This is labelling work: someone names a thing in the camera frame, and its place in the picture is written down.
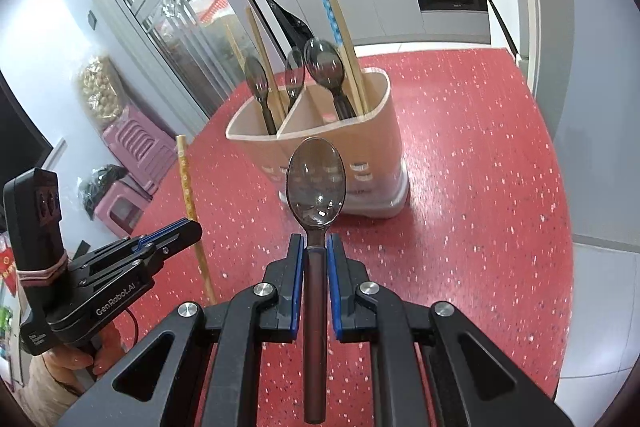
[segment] spoon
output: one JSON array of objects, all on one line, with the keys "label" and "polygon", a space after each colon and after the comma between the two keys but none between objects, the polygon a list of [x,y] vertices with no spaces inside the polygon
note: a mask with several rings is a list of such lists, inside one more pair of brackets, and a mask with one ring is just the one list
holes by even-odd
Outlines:
[{"label": "spoon", "polygon": [[273,121],[271,110],[267,105],[269,83],[267,82],[267,75],[264,73],[264,68],[260,60],[249,55],[244,62],[244,76],[246,76],[246,83],[249,85],[249,90],[262,107],[262,116],[264,117],[264,124],[267,126],[267,132],[269,134],[276,134],[276,124]]},{"label": "spoon", "polygon": [[344,66],[334,45],[321,39],[309,39],[305,44],[305,66],[318,84],[331,91],[338,118],[355,118],[351,102],[342,90]]},{"label": "spoon", "polygon": [[289,93],[289,109],[296,103],[302,88],[305,87],[305,64],[302,59],[302,52],[293,47],[287,55],[287,66],[284,70],[284,85]]},{"label": "spoon", "polygon": [[289,208],[306,232],[304,270],[304,405],[305,422],[326,416],[326,296],[329,226],[340,214],[347,191],[344,165],[334,146],[322,138],[304,140],[287,169]]}]

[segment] rubber band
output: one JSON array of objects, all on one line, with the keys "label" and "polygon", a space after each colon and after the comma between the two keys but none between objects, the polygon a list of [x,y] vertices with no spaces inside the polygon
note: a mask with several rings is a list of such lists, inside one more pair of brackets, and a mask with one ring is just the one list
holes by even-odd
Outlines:
[{"label": "rubber band", "polygon": [[53,266],[44,270],[16,270],[18,280],[23,287],[33,286],[51,286],[53,282],[60,277],[65,271],[66,266],[69,263],[69,257],[66,255],[66,250],[60,256],[60,259]]}]

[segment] spoon bowl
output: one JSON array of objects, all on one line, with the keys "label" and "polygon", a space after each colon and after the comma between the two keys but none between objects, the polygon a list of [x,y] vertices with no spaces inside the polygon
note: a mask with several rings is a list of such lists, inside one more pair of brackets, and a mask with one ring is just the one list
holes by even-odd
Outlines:
[{"label": "spoon bowl", "polygon": [[313,79],[334,96],[335,112],[340,120],[355,118],[350,100],[342,90],[344,65],[331,42],[309,39],[305,44],[305,66]]},{"label": "spoon bowl", "polygon": [[269,96],[269,83],[260,60],[249,55],[244,61],[244,76],[255,99],[260,103],[266,101]]},{"label": "spoon bowl", "polygon": [[244,76],[246,77],[249,90],[262,108],[262,117],[267,127],[267,133],[271,135],[276,134],[276,124],[273,121],[273,115],[267,104],[267,99],[269,98],[269,83],[267,81],[267,74],[264,72],[260,60],[249,55],[244,62]]},{"label": "spoon bowl", "polygon": [[334,45],[322,39],[309,39],[305,45],[305,64],[313,79],[326,89],[340,89],[344,66]]},{"label": "spoon bowl", "polygon": [[318,137],[304,140],[291,157],[286,182],[287,202],[300,225],[307,232],[326,230],[340,214],[346,190],[344,165],[334,146]]}]

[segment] spoon handle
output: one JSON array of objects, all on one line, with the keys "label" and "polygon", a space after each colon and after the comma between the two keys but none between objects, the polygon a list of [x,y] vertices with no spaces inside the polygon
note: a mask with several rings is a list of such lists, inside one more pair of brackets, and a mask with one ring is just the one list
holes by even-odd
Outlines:
[{"label": "spoon handle", "polygon": [[293,105],[296,103],[298,96],[296,94],[289,93],[289,108],[287,109],[287,113],[293,109]]},{"label": "spoon handle", "polygon": [[353,106],[344,92],[334,95],[334,107],[340,120],[356,117],[356,112],[353,110]]},{"label": "spoon handle", "polygon": [[267,132],[269,134],[276,134],[278,130],[276,129],[276,124],[273,121],[273,115],[269,110],[269,106],[264,102],[262,105],[262,116],[264,117],[264,124],[267,126]]},{"label": "spoon handle", "polygon": [[326,416],[326,248],[308,247],[304,259],[304,405],[305,422]]}]

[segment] utensil holder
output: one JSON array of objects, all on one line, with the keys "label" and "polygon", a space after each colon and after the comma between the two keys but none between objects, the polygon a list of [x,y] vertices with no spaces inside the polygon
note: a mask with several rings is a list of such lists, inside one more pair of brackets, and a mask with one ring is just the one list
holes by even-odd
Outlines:
[{"label": "utensil holder", "polygon": [[[267,133],[260,104],[254,98],[247,100],[229,122],[227,139],[236,142],[273,182],[282,201],[286,202],[291,155],[303,140],[319,136],[334,145],[344,163],[347,197],[343,212],[388,218],[404,207],[409,181],[389,77],[380,68],[365,68],[362,73],[372,107],[363,116],[337,120],[331,93],[313,82],[305,84],[274,136]],[[285,88],[279,89],[286,100]]]}]

